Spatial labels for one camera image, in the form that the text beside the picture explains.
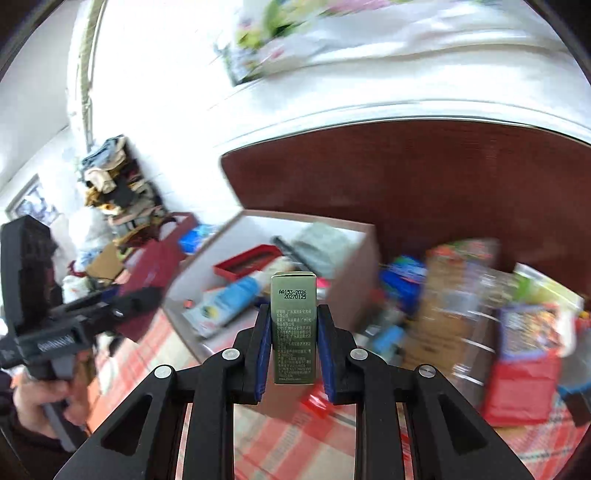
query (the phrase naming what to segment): red tray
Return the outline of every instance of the red tray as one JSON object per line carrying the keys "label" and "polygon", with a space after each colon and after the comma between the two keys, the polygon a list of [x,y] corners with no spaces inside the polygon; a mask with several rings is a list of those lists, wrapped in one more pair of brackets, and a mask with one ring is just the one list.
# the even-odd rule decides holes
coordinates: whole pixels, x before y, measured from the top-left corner
{"label": "red tray", "polygon": [[276,258],[282,256],[275,245],[259,245],[213,266],[213,272],[228,281],[236,281],[262,270]]}

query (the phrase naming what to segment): colorful package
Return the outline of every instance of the colorful package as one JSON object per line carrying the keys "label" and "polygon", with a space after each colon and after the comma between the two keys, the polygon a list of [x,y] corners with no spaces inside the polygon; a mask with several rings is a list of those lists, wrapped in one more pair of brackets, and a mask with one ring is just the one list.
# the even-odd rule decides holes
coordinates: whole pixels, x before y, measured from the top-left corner
{"label": "colorful package", "polygon": [[422,262],[402,255],[384,268],[379,277],[388,297],[395,300],[404,313],[412,315],[417,309],[426,275],[427,269]]}
{"label": "colorful package", "polygon": [[557,331],[558,305],[516,305],[501,314],[501,351],[506,361],[556,356],[564,346]]}
{"label": "colorful package", "polygon": [[558,355],[565,357],[573,353],[576,347],[574,324],[583,308],[583,297],[527,265],[518,263],[514,273],[519,279],[515,301],[528,304],[558,304],[556,330],[562,342]]}

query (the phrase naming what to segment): clutter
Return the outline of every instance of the clutter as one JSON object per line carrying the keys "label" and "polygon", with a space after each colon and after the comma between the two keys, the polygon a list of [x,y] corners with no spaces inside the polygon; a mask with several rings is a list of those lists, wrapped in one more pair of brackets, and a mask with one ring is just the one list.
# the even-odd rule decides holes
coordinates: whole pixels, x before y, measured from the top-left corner
{"label": "clutter", "polygon": [[160,196],[142,177],[125,146],[125,136],[110,138],[84,158],[79,168],[87,186],[85,205],[109,217],[115,245],[122,249],[157,239],[159,227],[168,218]]}
{"label": "clutter", "polygon": [[510,301],[511,275],[492,270],[498,244],[469,239],[427,253],[427,278],[403,366],[437,367],[477,407],[495,359],[496,311]]}
{"label": "clutter", "polygon": [[316,380],[316,275],[277,273],[271,279],[271,333],[276,384]]}
{"label": "clutter", "polygon": [[418,299],[427,275],[422,262],[402,255],[382,269],[379,279],[387,295],[398,302],[402,311],[412,315],[418,306]]}
{"label": "clutter", "polygon": [[[302,229],[317,221],[339,228],[353,247],[338,269],[336,277],[325,279],[326,282],[322,285],[325,298],[322,302],[330,306],[338,327],[351,329],[354,326],[378,276],[375,228],[364,223],[317,216],[242,210],[219,228],[207,241],[206,248],[200,248],[194,255],[186,257],[183,270],[170,288],[164,303],[163,310],[174,329],[199,361],[203,362],[212,353],[231,346],[237,331],[253,326],[257,310],[254,307],[247,308],[242,315],[232,319],[211,337],[203,339],[183,316],[188,310],[183,308],[182,302],[192,299],[199,304],[204,291],[226,284],[222,277],[213,273],[214,265],[257,245],[272,244],[274,236],[292,242]],[[257,296],[253,305],[260,301],[261,296]],[[299,408],[299,400],[309,389],[309,385],[277,385],[274,383],[273,362],[269,368],[272,372],[269,372],[267,395],[256,410],[264,415],[289,421]]]}
{"label": "clutter", "polygon": [[262,270],[281,256],[281,250],[274,245],[259,245],[214,265],[213,272],[228,281],[236,281],[256,270]]}
{"label": "clutter", "polygon": [[284,257],[279,257],[262,271],[257,270],[226,287],[204,292],[203,300],[187,309],[183,316],[200,336],[209,338],[252,305],[283,266]]}

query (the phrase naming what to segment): black handle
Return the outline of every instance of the black handle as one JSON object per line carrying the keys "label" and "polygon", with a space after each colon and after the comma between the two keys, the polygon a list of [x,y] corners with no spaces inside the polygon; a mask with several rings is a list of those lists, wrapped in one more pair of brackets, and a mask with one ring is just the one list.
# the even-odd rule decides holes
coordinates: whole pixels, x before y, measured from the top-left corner
{"label": "black handle", "polygon": [[43,412],[49,420],[49,424],[61,441],[61,446],[66,452],[75,452],[88,438],[86,432],[79,426],[70,423],[64,418],[64,410],[67,402],[59,401],[43,405]]}

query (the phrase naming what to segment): red package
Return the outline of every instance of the red package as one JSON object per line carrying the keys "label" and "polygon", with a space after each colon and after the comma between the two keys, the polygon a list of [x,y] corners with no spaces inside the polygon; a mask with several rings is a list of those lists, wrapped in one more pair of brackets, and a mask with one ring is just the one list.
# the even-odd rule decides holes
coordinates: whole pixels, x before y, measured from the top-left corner
{"label": "red package", "polygon": [[328,396],[324,393],[324,385],[320,381],[317,381],[312,390],[300,399],[300,403],[306,410],[323,419],[335,410],[335,406],[330,403]]}
{"label": "red package", "polygon": [[560,358],[498,361],[492,368],[482,417],[493,427],[545,423],[552,410]]}

